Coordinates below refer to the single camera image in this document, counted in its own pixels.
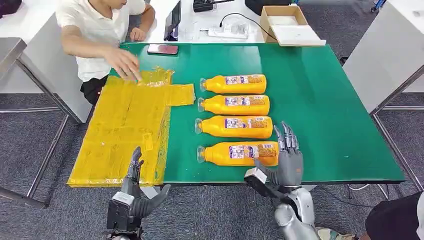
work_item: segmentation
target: yellow plastic wrap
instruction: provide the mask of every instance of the yellow plastic wrap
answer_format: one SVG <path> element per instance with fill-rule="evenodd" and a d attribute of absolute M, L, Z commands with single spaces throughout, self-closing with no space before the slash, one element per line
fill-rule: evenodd
<path fill-rule="evenodd" d="M 67 184 L 120 186 L 131 155 L 141 147 L 140 184 L 164 179 L 170 106 L 193 104 L 193 84 L 172 85 L 171 70 L 142 71 L 138 83 L 110 76 L 101 91 Z"/>

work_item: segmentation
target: gray carpet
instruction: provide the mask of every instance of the gray carpet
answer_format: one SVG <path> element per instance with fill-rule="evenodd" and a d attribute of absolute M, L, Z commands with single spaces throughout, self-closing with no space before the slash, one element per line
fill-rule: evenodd
<path fill-rule="evenodd" d="M 344 4 L 302 4 L 302 10 L 318 35 L 327 39 L 337 57 L 348 56 L 375 13 L 370 0 Z M 48 106 L 39 94 L 0 95 L 0 108 Z M 396 104 L 424 104 L 422 94 L 403 94 Z M 63 114 L 0 114 L 0 185 L 26 194 Z M 424 113 L 384 111 L 381 119 L 420 179 L 424 174 Z M 66 181 L 78 155 L 87 125 L 69 122 L 35 194 L 50 201 L 36 209 L 0 198 L 0 239 L 102 240 L 109 198 L 117 188 L 70 188 Z M 411 182 L 389 185 L 390 199 L 416 190 Z M 361 234 L 371 207 L 384 199 L 377 186 L 351 193 L 344 185 L 323 185 L 311 191 L 316 225 L 342 233 Z M 150 239 L 281 239 L 273 217 L 273 205 L 250 187 L 172 187 L 169 197 L 143 220 Z"/>

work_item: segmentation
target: plastic bottle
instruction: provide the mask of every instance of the plastic bottle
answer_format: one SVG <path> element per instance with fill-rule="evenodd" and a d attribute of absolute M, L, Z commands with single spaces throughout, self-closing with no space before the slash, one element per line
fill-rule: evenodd
<path fill-rule="evenodd" d="M 269 116 L 213 116 L 197 118 L 194 130 L 215 137 L 267 139 L 273 134 L 273 121 Z"/>
<path fill-rule="evenodd" d="M 199 98 L 199 112 L 209 111 L 222 115 L 266 116 L 270 111 L 270 98 L 266 95 L 223 96 L 209 99 Z"/>
<path fill-rule="evenodd" d="M 254 166 L 254 158 L 258 158 L 265 166 L 276 166 L 278 154 L 279 147 L 275 141 L 220 142 L 206 148 L 199 146 L 197 161 L 218 166 Z"/>
<path fill-rule="evenodd" d="M 263 94 L 267 88 L 267 78 L 263 74 L 214 76 L 210 79 L 200 79 L 202 91 L 212 91 L 217 94 Z"/>

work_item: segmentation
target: man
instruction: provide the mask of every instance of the man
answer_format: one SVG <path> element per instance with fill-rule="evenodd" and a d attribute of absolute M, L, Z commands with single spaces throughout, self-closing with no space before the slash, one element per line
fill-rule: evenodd
<path fill-rule="evenodd" d="M 143 41 L 155 20 L 155 10 L 144 0 L 62 0 L 56 10 L 63 50 L 76 57 L 81 92 L 91 104 L 99 99 L 109 71 L 123 79 L 141 79 L 139 61 L 119 48 L 127 36 L 130 15 L 141 14 L 131 41 Z"/>
<path fill-rule="evenodd" d="M 365 227 L 360 240 L 424 240 L 424 193 L 380 202 Z"/>

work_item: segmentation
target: smartphone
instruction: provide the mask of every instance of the smartphone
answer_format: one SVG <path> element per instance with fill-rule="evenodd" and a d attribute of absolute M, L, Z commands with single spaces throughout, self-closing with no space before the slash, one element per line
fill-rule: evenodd
<path fill-rule="evenodd" d="M 178 46 L 166 44 L 150 44 L 147 48 L 148 54 L 177 55 Z"/>

